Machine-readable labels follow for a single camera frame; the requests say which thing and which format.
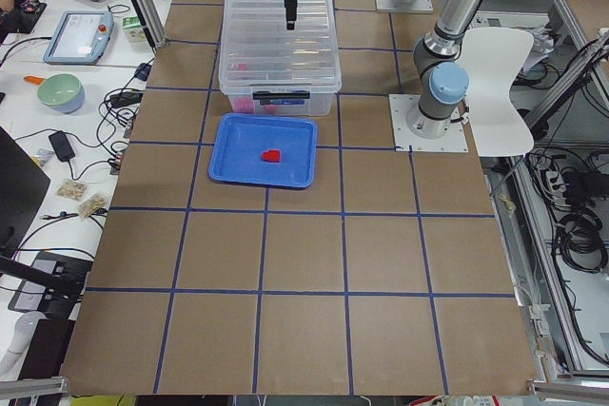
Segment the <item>orange toy carrot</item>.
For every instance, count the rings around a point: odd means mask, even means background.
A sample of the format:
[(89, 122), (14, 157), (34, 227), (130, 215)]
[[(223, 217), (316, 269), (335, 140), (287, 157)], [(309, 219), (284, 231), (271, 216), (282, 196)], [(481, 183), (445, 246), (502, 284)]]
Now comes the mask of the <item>orange toy carrot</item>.
[(37, 77), (37, 76), (33, 76), (33, 75), (27, 75), (23, 78), (23, 80), (27, 83), (34, 84), (37, 86), (39, 86), (45, 82), (45, 78)]

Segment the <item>red block in box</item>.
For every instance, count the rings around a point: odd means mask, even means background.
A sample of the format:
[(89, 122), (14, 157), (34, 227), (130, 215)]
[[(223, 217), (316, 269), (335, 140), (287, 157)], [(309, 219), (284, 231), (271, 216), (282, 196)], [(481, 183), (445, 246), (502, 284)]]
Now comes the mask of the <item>red block in box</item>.
[(255, 112), (254, 102), (250, 98), (235, 98), (232, 101), (232, 107), (235, 112), (252, 114)]

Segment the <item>black power adapter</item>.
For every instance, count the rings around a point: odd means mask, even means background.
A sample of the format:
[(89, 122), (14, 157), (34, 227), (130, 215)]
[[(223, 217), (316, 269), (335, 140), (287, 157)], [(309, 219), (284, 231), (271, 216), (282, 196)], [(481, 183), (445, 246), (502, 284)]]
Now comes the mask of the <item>black power adapter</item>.
[(56, 158), (62, 163), (68, 163), (75, 157), (75, 152), (69, 142), (66, 132), (59, 130), (49, 135), (49, 142)]

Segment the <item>green white carton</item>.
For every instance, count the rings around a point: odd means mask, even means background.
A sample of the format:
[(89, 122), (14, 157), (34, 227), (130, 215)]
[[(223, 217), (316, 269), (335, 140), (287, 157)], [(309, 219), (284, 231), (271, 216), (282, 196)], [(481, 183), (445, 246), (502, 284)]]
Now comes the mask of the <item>green white carton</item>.
[(122, 31), (131, 43), (140, 43), (147, 40), (146, 33), (137, 16), (123, 17)]

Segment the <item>snack bag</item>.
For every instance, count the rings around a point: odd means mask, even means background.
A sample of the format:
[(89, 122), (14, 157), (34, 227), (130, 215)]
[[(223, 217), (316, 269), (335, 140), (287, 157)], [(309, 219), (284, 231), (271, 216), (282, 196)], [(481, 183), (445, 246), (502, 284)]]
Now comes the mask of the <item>snack bag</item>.
[(105, 209), (108, 199), (104, 194), (95, 193), (79, 204), (78, 214), (82, 219), (92, 216), (96, 211)]
[(88, 186), (79, 181), (72, 179), (64, 179), (56, 190), (58, 197), (74, 200), (79, 202), (88, 192)]

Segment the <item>white light bulb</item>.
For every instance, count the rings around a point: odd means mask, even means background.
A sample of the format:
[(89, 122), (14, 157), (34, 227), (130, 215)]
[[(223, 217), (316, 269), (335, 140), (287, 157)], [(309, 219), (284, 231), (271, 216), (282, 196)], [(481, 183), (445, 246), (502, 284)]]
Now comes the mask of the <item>white light bulb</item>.
[(48, 317), (40, 311), (23, 314), (14, 324), (13, 335), (8, 348), (1, 357), (1, 379), (4, 380), (25, 357), (41, 321)]

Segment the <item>blue teach pendant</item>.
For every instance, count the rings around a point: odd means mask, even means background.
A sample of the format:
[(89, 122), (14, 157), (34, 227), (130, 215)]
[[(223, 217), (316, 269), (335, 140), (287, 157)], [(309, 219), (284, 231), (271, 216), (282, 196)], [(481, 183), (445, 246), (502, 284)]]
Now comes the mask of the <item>blue teach pendant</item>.
[(51, 36), (43, 61), (52, 65), (95, 65), (114, 27), (108, 11), (66, 11)]

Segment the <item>black monitor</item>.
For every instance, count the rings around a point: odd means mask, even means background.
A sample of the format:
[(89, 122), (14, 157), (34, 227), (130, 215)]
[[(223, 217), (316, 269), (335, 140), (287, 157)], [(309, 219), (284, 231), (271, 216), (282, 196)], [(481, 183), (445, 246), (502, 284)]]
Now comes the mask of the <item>black monitor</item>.
[(12, 257), (49, 189), (50, 179), (1, 128), (1, 255)]

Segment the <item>green bowl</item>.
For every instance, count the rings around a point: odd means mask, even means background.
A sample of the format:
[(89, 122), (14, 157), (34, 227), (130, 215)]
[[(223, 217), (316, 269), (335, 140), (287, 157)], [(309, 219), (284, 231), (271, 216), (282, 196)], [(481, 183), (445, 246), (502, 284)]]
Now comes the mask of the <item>green bowl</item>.
[(85, 89), (72, 74), (56, 74), (45, 79), (37, 89), (40, 102), (57, 112), (70, 114), (85, 102)]

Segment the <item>blue plastic tray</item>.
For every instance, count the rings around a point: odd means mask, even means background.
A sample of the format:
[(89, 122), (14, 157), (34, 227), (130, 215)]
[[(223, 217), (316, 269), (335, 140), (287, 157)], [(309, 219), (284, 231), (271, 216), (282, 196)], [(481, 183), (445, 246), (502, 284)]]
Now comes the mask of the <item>blue plastic tray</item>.
[[(315, 177), (318, 126), (307, 119), (229, 113), (221, 119), (208, 175), (215, 181), (307, 188)], [(278, 164), (261, 154), (280, 149)]]

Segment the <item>red toy block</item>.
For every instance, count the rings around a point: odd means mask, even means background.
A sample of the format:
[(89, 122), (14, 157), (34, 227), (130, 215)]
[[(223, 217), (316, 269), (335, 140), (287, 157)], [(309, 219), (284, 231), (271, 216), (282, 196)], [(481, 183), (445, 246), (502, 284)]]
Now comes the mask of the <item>red toy block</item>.
[(280, 149), (268, 149), (262, 152), (261, 160), (265, 163), (278, 164), (282, 159)]

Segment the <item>white plastic chair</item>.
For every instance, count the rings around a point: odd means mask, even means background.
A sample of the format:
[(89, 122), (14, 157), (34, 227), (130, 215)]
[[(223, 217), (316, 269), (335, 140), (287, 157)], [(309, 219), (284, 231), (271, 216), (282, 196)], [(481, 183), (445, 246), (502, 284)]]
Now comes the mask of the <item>white plastic chair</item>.
[(532, 34), (520, 29), (484, 27), (468, 30), (458, 64), (469, 77), (469, 107), (476, 149), (481, 157), (528, 153), (534, 139), (510, 100), (510, 89), (531, 51)]

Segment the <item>black box latch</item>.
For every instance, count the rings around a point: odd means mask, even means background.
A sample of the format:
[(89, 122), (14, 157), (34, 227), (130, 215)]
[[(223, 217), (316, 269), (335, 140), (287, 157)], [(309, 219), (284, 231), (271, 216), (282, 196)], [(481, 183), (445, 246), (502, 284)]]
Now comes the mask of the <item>black box latch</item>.
[(252, 99), (257, 100), (261, 106), (266, 105), (302, 105), (310, 99), (310, 92), (298, 90), (292, 92), (273, 92), (259, 90), (252, 93)]

